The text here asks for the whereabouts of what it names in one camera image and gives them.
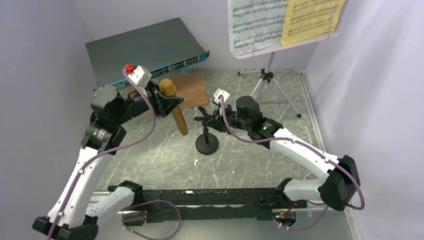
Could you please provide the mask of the black microphone stand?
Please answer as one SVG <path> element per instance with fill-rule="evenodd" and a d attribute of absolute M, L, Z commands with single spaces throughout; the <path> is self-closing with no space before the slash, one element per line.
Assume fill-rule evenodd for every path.
<path fill-rule="evenodd" d="M 212 115 L 206 112 L 202 106 L 197 108 L 203 116 L 196 116 L 194 120 L 201 122 L 203 126 L 202 134 L 195 141 L 196 150 L 202 155 L 211 155 L 219 148 L 218 138 L 209 132 L 208 124 L 214 119 Z"/>

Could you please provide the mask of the lilac music stand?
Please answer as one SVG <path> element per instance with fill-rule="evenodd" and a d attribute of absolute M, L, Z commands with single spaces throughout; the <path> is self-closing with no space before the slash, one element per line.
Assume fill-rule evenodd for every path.
<path fill-rule="evenodd" d="M 249 74 L 251 74 L 251 75 L 259 74 L 260 75 L 257 84 L 255 85 L 254 89 L 252 90 L 252 92 L 250 94 L 250 96 L 253 97 L 259 103 L 279 103 L 279 102 L 283 101 L 282 99 L 262 99 L 262 93 L 263 93 L 265 84 L 273 83 L 276 86 L 277 90 L 282 94 L 284 99 L 288 102 L 289 106 L 294 110 L 297 118 L 301 118 L 302 115 L 301 115 L 299 109 L 295 106 L 293 101 L 289 98 L 287 93 L 283 90 L 281 85 L 274 78 L 274 74 L 271 72 L 271 66 L 272 66 L 272 63 L 274 61 L 275 54 L 276 54 L 276 52 L 279 52 L 279 51 L 282 51 L 282 50 L 291 49 L 291 48 L 303 46 L 303 45 L 306 45 L 306 44 L 316 43 L 316 42 L 319 42 L 319 41 L 329 40 L 329 39 L 335 38 L 339 35 L 340 35 L 340 32 L 338 30 L 335 30 L 335 31 L 330 31 L 328 33 L 319 34 L 319 35 L 316 35 L 316 36 L 313 36 L 313 37 L 310 37 L 310 38 L 307 38 L 307 39 L 304 39 L 304 40 L 300 40 L 300 41 L 295 42 L 295 43 L 291 43 L 291 44 L 287 44 L 287 45 L 282 45 L 282 44 L 279 43 L 279 44 L 272 45 L 272 46 L 266 47 L 266 48 L 258 50 L 258 51 L 253 51 L 251 53 L 252 57 L 260 56 L 260 55 L 264 55 L 264 54 L 269 54 L 269 58 L 267 60 L 266 66 L 264 68 L 259 69 L 259 70 L 239 71 L 237 74 L 239 76 L 249 75 Z"/>

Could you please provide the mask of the white sheet music page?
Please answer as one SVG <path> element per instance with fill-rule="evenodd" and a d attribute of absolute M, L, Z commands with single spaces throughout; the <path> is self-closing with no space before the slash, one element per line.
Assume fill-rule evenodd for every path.
<path fill-rule="evenodd" d="M 229 0 L 228 36 L 234 56 L 281 43 L 287 0 Z"/>

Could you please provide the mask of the yellow paper sheet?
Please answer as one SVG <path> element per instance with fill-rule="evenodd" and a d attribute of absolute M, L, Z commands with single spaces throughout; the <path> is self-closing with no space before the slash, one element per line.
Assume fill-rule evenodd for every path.
<path fill-rule="evenodd" d="M 297 43 L 336 30 L 345 0 L 289 0 L 281 44 Z"/>

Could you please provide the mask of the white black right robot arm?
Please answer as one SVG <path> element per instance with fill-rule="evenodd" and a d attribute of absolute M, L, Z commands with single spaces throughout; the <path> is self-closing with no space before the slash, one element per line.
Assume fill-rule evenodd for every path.
<path fill-rule="evenodd" d="M 295 136 L 281 123 L 265 117 L 251 96 L 238 98 L 236 109 L 226 104 L 226 99 L 223 94 L 215 97 L 217 109 L 212 114 L 199 107 L 202 115 L 194 120 L 241 142 L 281 153 L 315 175 L 315 179 L 285 179 L 275 194 L 280 207 L 287 208 L 295 201 L 320 201 L 336 211 L 365 208 L 357 164 L 352 157 L 338 157 Z"/>

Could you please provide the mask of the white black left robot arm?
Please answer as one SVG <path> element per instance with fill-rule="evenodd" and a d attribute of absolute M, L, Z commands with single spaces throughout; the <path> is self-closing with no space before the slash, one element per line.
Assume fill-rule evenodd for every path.
<path fill-rule="evenodd" d="M 106 166 L 124 148 L 127 132 L 123 124 L 149 110 L 155 118 L 166 117 L 183 101 L 182 97 L 160 93 L 153 83 L 128 98 L 113 85 L 97 88 L 73 172 L 54 207 L 34 220 L 33 230 L 53 240 L 93 240 L 100 226 L 119 211 L 145 206 L 143 187 L 129 180 L 95 205 L 90 205 L 90 199 Z"/>

